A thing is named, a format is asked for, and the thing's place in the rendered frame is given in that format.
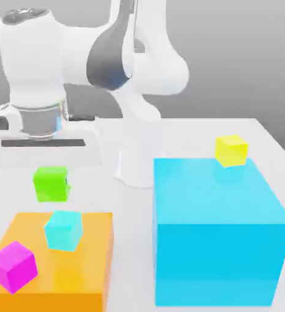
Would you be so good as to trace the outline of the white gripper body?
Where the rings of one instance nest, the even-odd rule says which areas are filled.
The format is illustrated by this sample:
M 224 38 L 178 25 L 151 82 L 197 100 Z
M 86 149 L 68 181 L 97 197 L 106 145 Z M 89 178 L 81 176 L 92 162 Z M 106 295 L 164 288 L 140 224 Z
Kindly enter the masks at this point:
M 64 121 L 54 137 L 31 140 L 0 131 L 0 168 L 96 166 L 102 163 L 101 142 L 94 121 Z

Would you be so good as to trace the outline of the small cyan cube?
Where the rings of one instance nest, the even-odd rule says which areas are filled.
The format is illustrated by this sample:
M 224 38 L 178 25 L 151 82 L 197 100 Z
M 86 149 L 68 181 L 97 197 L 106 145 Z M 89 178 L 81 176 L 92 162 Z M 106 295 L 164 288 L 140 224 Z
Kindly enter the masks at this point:
M 44 226 L 44 232 L 49 249 L 74 252 L 83 235 L 82 214 L 57 210 Z

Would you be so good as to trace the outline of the small magenta cube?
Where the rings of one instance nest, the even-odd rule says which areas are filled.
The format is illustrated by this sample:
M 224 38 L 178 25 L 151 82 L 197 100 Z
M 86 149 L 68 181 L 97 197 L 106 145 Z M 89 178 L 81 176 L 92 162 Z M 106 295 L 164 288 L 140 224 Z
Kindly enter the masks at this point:
M 0 250 L 0 285 L 14 294 L 38 275 L 34 253 L 18 241 Z

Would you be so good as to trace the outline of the small yellow cube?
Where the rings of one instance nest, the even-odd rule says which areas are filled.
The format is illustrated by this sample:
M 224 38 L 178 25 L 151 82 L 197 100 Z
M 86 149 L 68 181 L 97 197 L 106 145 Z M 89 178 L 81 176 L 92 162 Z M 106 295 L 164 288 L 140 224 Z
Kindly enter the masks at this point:
M 248 143 L 239 135 L 218 136 L 216 138 L 215 158 L 224 167 L 245 165 Z

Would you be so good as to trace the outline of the small green cube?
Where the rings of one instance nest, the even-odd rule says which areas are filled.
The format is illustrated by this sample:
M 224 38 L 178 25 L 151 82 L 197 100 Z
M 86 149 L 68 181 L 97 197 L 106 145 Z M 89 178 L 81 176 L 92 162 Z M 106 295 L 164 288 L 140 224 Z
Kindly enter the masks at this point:
M 68 170 L 65 166 L 39 167 L 33 176 L 37 201 L 66 202 L 71 189 L 67 175 Z

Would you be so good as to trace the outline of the large orange box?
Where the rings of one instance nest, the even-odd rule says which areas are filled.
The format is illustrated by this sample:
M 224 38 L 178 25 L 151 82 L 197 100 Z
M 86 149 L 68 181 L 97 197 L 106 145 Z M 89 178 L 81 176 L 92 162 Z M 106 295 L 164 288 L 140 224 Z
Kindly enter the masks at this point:
M 113 256 L 112 213 L 85 213 L 74 252 L 50 250 L 44 226 L 50 213 L 17 213 L 0 249 L 18 241 L 34 255 L 38 276 L 15 294 L 0 285 L 0 312 L 106 312 Z

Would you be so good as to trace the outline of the large blue box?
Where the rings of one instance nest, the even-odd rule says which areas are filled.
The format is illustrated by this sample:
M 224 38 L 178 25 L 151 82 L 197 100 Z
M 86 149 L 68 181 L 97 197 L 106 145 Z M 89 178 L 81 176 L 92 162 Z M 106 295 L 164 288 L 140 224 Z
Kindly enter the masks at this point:
M 153 167 L 158 307 L 265 307 L 285 259 L 285 209 L 251 159 L 158 158 Z

